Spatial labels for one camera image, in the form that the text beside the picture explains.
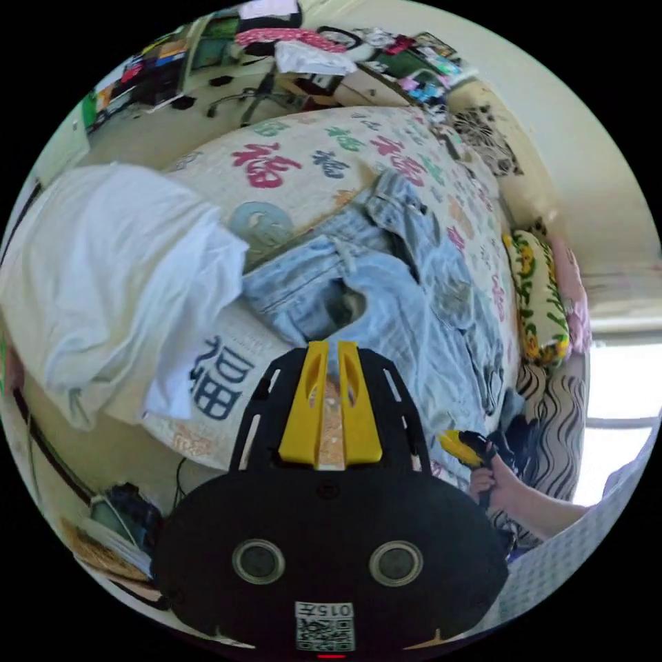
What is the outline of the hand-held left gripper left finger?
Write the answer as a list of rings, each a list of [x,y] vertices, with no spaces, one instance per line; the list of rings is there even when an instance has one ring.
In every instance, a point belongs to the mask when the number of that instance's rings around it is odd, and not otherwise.
[[[328,342],[308,345],[279,445],[285,463],[316,463],[323,427]]]

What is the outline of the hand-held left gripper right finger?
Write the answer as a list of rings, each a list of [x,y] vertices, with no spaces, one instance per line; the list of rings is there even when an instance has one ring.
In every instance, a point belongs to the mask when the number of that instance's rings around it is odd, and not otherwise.
[[[346,463],[378,463],[382,446],[357,345],[338,344],[343,453]]]

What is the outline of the person's right hand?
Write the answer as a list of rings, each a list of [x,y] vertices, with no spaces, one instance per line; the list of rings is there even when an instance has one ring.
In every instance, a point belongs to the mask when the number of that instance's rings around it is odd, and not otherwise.
[[[498,455],[489,466],[471,471],[470,494],[476,502],[489,498],[488,507],[510,512],[525,494],[526,485]]]

